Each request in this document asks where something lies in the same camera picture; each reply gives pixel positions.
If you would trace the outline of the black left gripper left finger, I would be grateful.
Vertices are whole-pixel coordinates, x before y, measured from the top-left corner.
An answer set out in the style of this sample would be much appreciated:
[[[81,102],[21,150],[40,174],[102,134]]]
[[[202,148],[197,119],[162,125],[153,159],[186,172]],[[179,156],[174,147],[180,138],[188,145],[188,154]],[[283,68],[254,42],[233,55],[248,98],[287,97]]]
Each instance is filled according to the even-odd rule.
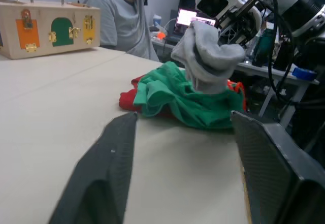
[[[105,126],[77,162],[49,223],[123,223],[137,120],[127,113]]]

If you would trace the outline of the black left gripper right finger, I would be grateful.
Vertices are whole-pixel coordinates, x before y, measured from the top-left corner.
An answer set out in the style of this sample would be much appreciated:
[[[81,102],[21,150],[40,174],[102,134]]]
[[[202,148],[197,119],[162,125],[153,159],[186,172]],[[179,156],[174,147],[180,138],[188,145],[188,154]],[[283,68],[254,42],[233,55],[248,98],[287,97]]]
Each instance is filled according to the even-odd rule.
[[[231,121],[261,223],[324,223],[324,168],[280,124],[238,111]]]

